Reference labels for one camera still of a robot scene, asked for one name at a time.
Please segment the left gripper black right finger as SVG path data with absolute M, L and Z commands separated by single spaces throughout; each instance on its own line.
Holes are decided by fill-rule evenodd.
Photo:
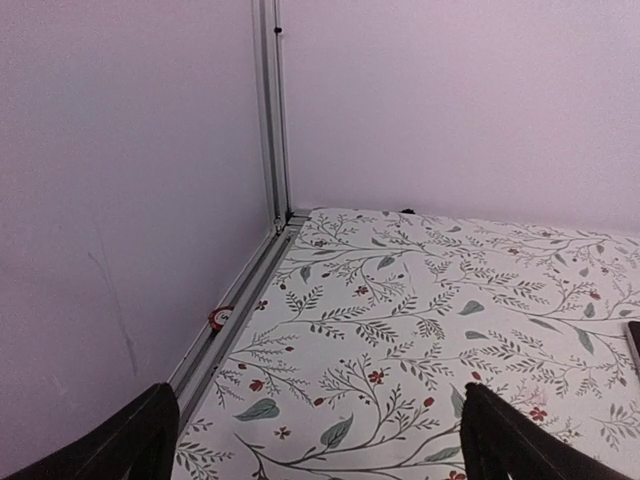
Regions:
M 465 386 L 460 447 L 468 479 L 633 479 L 635 401 L 506 400 Z

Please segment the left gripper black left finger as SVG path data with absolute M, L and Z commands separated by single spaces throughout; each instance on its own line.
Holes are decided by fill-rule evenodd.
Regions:
M 87 435 L 11 474 L 11 479 L 169 479 L 180 410 L 156 383 Z

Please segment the black smartphone with white edge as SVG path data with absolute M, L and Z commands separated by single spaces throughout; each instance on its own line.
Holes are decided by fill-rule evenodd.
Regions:
M 625 334 L 634 366 L 636 371 L 640 372 L 640 322 L 627 322 L 625 326 Z

